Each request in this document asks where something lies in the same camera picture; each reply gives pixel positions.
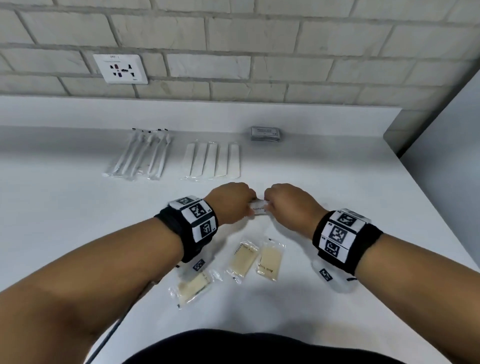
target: white countertop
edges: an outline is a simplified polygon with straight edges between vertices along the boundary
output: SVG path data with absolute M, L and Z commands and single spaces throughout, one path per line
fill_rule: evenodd
M 171 199 L 205 196 L 228 182 L 180 180 L 185 146 L 197 138 L 239 142 L 241 178 L 235 181 L 248 183 L 260 198 L 273 183 L 289 182 L 325 208 L 351 208 L 389 234 L 478 270 L 381 138 L 286 135 L 280 144 L 264 144 L 242 134 L 180 133 L 162 181 L 103 177 L 121 152 L 125 133 L 0 127 L 0 289 L 82 244 L 153 216 Z M 245 231 L 271 223 L 257 217 L 222 228 L 218 236 L 243 230 L 228 237 L 217 260 L 227 260 Z M 448 363 L 363 286 L 351 294 L 333 292 L 314 273 L 300 244 L 278 238 L 287 246 L 278 282 L 252 269 L 242 285 L 222 282 L 178 310 L 168 294 L 172 272 L 132 309 L 95 363 L 119 364 L 158 340 L 195 328 L 272 332 L 372 350 L 409 364 Z

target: black wristband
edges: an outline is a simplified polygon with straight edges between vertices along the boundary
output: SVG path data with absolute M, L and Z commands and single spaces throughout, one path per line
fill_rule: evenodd
M 365 251 L 383 234 L 380 229 L 367 221 L 369 220 L 350 210 L 330 211 L 319 222 L 313 234 L 312 243 L 318 249 L 318 256 L 341 270 L 355 275 L 357 265 Z M 355 223 L 361 226 L 358 228 L 360 230 L 353 229 Z
M 191 261 L 212 241 L 218 228 L 218 219 L 213 209 L 195 196 L 171 201 L 155 217 L 180 236 L 184 263 Z

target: electrical socket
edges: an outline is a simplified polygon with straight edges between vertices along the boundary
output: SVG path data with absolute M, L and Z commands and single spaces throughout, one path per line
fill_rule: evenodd
M 93 57 L 108 84 L 148 84 L 138 54 L 94 54 Z

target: beige soap bar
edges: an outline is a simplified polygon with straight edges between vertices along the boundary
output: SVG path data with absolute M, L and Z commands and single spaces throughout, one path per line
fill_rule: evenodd
M 210 284 L 210 278 L 205 273 L 200 273 L 190 282 L 180 282 L 179 307 L 186 304 Z
M 241 243 L 232 261 L 230 262 L 230 269 L 236 275 L 245 277 L 253 262 L 257 258 L 258 249 L 252 246 Z
M 281 261 L 282 252 L 274 247 L 266 246 L 262 249 L 262 258 L 258 264 L 257 273 L 271 280 L 277 280 Z

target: stack of cards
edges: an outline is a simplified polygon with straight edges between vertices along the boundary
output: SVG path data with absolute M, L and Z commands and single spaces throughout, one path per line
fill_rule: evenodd
M 252 126 L 251 139 L 257 142 L 279 142 L 280 130 L 278 128 Z

